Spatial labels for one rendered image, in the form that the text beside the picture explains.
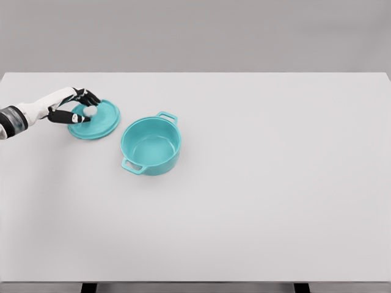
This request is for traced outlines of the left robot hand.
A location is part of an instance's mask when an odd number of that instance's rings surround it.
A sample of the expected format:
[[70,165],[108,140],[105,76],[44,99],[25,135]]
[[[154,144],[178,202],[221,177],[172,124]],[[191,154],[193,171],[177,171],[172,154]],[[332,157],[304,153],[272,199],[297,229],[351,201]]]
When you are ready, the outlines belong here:
[[37,118],[39,120],[47,118],[52,123],[68,125],[90,121],[90,118],[85,116],[58,109],[71,101],[76,101],[85,106],[98,106],[101,103],[101,100],[87,89],[66,87],[51,93],[34,103],[38,106]]

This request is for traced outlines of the teal pot lid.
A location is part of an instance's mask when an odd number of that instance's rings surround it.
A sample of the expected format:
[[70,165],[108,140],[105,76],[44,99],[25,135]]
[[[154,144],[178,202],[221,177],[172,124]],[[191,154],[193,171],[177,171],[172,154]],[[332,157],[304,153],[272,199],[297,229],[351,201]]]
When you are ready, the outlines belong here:
[[88,122],[67,126],[70,134],[79,139],[94,140],[109,135],[119,124],[120,111],[112,102],[103,99],[97,112]]

